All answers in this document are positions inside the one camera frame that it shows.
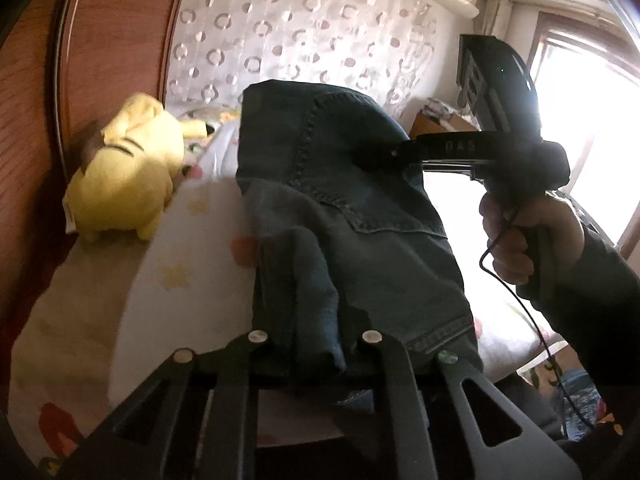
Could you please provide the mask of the dark sleeve right forearm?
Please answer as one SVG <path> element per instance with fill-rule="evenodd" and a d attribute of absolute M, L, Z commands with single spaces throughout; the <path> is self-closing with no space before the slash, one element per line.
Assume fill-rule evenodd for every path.
<path fill-rule="evenodd" d="M 620 426 L 639 415 L 639 277 L 616 250 L 588 231 L 574 266 L 539 300 L 518 289 L 577 353 Z"/>

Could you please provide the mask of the right hand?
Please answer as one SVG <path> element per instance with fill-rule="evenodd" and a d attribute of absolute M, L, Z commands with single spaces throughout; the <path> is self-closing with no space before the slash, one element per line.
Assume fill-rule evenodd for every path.
<path fill-rule="evenodd" d="M 585 280 L 576 272 L 577 263 L 585 249 L 585 232 L 574 209 L 567 202 L 549 196 L 526 203 L 515 215 L 510 226 L 508 219 L 514 212 L 506 212 L 491 194 L 480 201 L 480 215 L 489 237 L 494 270 L 511 285 L 525 285 L 534 275 L 534 263 L 525 255 L 527 242 L 524 230 L 546 228 L 550 233 L 555 278 L 559 286 L 584 292 Z"/>

